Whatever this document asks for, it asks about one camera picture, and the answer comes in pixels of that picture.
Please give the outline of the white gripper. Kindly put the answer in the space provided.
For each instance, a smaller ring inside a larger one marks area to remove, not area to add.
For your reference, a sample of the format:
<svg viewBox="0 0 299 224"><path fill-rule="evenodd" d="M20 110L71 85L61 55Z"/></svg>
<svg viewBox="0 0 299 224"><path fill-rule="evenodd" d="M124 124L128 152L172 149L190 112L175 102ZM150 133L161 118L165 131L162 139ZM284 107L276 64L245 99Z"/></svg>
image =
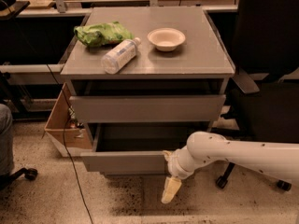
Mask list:
<svg viewBox="0 0 299 224"><path fill-rule="evenodd" d="M164 150L164 158L167 160L168 171L171 177L164 182L164 191L161 202L170 203L181 187L181 180L194 173L194 159L188 149L177 149L174 152Z"/></svg>

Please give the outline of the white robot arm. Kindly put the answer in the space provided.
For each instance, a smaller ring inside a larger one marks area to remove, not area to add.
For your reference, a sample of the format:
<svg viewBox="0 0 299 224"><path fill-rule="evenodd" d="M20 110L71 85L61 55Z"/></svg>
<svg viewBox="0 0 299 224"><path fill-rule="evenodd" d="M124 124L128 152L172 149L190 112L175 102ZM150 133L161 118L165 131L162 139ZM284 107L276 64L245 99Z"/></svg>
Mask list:
<svg viewBox="0 0 299 224"><path fill-rule="evenodd" d="M275 178L282 187L299 183L299 146L291 143L228 140L215 133L195 132L185 145L164 152L169 176L164 182L161 203L171 203L182 181L217 161L226 161Z"/></svg>

